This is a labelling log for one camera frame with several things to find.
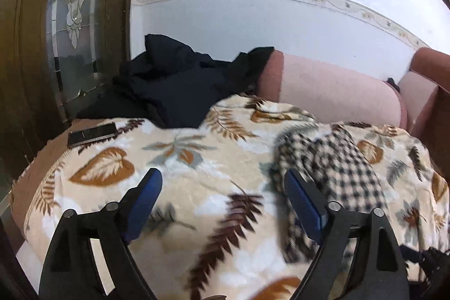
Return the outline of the black beige checkered garment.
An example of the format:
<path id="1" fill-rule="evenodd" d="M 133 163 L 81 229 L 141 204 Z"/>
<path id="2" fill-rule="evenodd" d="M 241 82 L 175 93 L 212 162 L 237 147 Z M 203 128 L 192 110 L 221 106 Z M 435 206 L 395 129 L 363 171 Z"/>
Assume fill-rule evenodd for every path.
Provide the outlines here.
<path id="1" fill-rule="evenodd" d="M 379 178 L 347 130 L 339 128 L 310 139 L 298 127 L 289 129 L 276 140 L 271 173 L 287 211 L 287 263 L 311 261 L 318 248 L 306 235 L 285 193 L 284 176 L 291 168 L 314 183 L 328 201 L 336 201 L 345 209 L 369 213 L 387 208 Z"/>

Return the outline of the black clothing pile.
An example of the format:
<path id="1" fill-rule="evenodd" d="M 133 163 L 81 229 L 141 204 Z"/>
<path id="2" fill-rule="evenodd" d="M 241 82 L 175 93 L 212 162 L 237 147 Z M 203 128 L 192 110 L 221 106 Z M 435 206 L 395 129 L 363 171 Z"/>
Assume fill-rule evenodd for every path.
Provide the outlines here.
<path id="1" fill-rule="evenodd" d="M 275 50 L 257 47 L 226 62 L 151 33 L 145 47 L 78 118 L 145 118 L 161 129 L 196 129 L 215 103 L 253 90 Z"/>

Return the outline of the wooden door with glass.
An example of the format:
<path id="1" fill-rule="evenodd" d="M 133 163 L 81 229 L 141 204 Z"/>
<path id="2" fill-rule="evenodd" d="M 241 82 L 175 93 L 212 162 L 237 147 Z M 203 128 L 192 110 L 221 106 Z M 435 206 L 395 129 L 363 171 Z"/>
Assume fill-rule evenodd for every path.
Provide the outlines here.
<path id="1" fill-rule="evenodd" d="M 1 177 L 93 103 L 130 52 L 131 0 L 1 0 Z"/>

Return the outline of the pink sofa backrest cushion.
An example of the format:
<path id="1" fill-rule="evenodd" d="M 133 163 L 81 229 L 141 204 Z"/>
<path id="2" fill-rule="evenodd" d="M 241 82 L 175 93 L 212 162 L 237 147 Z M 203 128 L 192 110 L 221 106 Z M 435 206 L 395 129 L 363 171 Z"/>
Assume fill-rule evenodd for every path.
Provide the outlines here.
<path id="1" fill-rule="evenodd" d="M 322 123 L 407 126 L 406 104 L 388 82 L 278 50 L 271 53 L 255 93 L 306 110 Z"/>

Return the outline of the black smartphone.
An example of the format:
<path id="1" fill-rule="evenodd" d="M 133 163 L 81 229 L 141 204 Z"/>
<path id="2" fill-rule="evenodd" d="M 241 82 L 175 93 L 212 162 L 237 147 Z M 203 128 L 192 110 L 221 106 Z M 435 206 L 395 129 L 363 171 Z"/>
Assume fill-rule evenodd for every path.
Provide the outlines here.
<path id="1" fill-rule="evenodd" d="M 69 148 L 75 148 L 80 145 L 109 139 L 115 137 L 117 134 L 118 129 L 115 123 L 107 123 L 89 129 L 70 132 L 68 135 L 67 146 Z"/>

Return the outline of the cream leaf-pattern fleece blanket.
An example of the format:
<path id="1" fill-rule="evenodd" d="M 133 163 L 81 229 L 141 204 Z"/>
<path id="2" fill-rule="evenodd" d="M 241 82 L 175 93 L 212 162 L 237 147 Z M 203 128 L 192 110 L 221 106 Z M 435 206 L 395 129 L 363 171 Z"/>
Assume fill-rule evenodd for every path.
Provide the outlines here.
<path id="1" fill-rule="evenodd" d="M 150 168 L 163 189 L 130 245 L 159 299 L 288 299 L 311 261 L 287 263 L 287 211 L 273 184 L 277 138 L 345 129 L 374 169 L 397 241 L 449 249 L 449 185 L 407 131 L 363 122 L 322 123 L 305 110 L 256 97 L 213 105 L 197 129 L 160 129 L 117 118 L 118 135 L 76 148 L 63 133 L 12 186 L 12 215 L 44 258 L 65 210 L 90 213 L 118 201 Z"/>

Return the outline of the pink sofa side cushion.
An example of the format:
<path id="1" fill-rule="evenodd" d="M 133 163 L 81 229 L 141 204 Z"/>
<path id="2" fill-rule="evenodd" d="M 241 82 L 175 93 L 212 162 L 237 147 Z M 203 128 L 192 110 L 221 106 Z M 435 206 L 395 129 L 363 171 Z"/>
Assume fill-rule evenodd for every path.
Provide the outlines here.
<path id="1" fill-rule="evenodd" d="M 449 55 L 422 47 L 400 80 L 407 131 L 426 145 L 449 138 Z"/>

